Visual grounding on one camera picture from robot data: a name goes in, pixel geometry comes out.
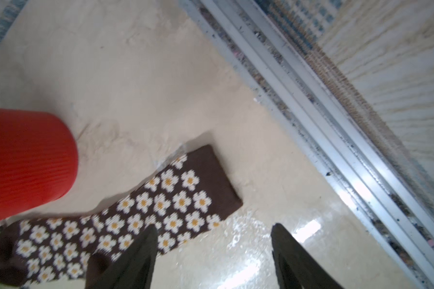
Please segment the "brown floral sock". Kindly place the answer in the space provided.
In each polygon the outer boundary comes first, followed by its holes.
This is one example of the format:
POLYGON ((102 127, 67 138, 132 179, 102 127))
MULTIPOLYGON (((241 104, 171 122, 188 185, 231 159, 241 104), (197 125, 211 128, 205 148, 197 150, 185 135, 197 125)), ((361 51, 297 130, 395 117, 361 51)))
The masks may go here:
POLYGON ((0 233, 0 283, 26 287, 82 279, 92 255, 115 262, 150 225, 157 228, 163 255, 217 228, 242 204, 206 145, 177 157, 99 213, 8 225, 0 233))

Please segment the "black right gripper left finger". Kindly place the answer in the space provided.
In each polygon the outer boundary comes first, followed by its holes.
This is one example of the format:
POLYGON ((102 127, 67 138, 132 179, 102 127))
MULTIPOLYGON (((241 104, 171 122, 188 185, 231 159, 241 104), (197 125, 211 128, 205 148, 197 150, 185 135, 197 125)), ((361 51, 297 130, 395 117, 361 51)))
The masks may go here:
POLYGON ((157 228, 150 225, 116 261, 111 261, 101 252, 93 254, 88 261, 86 287, 149 289, 157 253, 157 228))

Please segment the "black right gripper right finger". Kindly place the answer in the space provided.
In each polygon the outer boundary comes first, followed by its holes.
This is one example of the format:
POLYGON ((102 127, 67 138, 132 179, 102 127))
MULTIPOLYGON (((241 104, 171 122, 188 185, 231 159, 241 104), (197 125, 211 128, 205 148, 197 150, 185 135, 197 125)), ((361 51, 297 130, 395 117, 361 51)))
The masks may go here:
POLYGON ((280 223, 271 230, 272 256, 281 289, 340 289, 336 282, 280 223))

